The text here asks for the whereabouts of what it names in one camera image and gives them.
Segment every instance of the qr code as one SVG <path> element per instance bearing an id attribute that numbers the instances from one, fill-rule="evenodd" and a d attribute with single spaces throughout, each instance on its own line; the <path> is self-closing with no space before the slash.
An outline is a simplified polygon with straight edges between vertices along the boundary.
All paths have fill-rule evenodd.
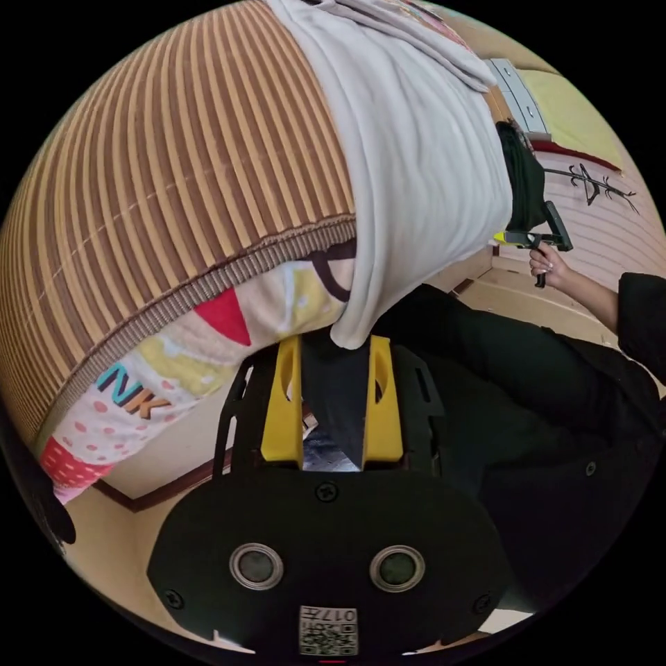
<path id="1" fill-rule="evenodd" d="M 356 609 L 301 606 L 299 623 L 301 654 L 334 657 L 359 653 Z"/>

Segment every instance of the yellow plastic part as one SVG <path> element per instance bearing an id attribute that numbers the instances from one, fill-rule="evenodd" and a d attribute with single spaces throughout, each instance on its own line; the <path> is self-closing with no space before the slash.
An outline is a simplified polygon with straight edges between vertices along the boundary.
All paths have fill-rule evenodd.
<path id="1" fill-rule="evenodd" d="M 380 396 L 377 399 L 376 386 Z M 403 455 L 400 431 L 398 392 L 393 376 L 391 347 L 388 338 L 370 338 L 370 371 L 368 402 L 363 441 L 363 465 L 397 463 Z"/>
<path id="2" fill-rule="evenodd" d="M 511 245 L 511 243 L 507 243 L 504 240 L 504 232 L 500 232 L 499 234 L 495 234 L 493 236 L 493 239 L 496 240 L 498 243 L 501 243 L 502 245 Z"/>
<path id="3" fill-rule="evenodd" d="M 291 399 L 287 396 L 291 383 Z M 283 340 L 266 412 L 262 456 L 268 463 L 296 463 L 303 469 L 303 409 L 300 385 L 300 337 Z"/>

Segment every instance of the striped mattress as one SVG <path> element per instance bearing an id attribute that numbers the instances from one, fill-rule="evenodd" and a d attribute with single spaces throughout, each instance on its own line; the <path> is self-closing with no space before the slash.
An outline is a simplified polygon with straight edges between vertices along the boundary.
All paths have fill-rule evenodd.
<path id="1" fill-rule="evenodd" d="M 260 0 L 136 50 L 33 160 L 0 234 L 0 393 L 32 443 L 168 323 L 355 236 L 327 103 Z"/>

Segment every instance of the drawer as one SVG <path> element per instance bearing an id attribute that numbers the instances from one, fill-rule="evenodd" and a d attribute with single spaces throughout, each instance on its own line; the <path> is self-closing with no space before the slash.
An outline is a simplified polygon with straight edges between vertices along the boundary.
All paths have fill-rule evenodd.
<path id="1" fill-rule="evenodd" d="M 504 80 L 502 73 L 499 71 L 495 63 L 492 60 L 484 60 L 484 62 L 488 65 L 488 68 L 493 73 L 494 77 L 497 79 L 497 87 L 502 92 L 509 92 L 511 88 L 509 87 L 509 84 Z"/>
<path id="2" fill-rule="evenodd" d="M 499 74 L 498 78 L 502 81 L 503 86 L 500 89 L 511 112 L 514 113 L 515 106 L 520 109 L 520 113 L 514 117 L 528 138 L 549 140 L 550 134 L 539 107 L 515 67 L 506 58 L 492 58 L 490 61 L 486 61 L 486 64 L 490 63 L 494 67 L 493 73 Z"/>

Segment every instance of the screw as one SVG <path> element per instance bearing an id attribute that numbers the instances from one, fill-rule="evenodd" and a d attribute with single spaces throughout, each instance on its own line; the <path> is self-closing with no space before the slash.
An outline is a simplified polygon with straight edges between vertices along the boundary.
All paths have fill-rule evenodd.
<path id="1" fill-rule="evenodd" d="M 317 486 L 314 494 L 320 502 L 335 502 L 338 497 L 338 486 L 330 481 L 324 481 Z"/>
<path id="2" fill-rule="evenodd" d="M 475 615 L 481 615 L 490 606 L 490 595 L 480 596 L 472 606 Z"/>
<path id="3" fill-rule="evenodd" d="M 167 606 L 175 611 L 180 611 L 185 605 L 182 597 L 175 590 L 167 590 L 164 593 L 164 598 L 166 599 Z"/>

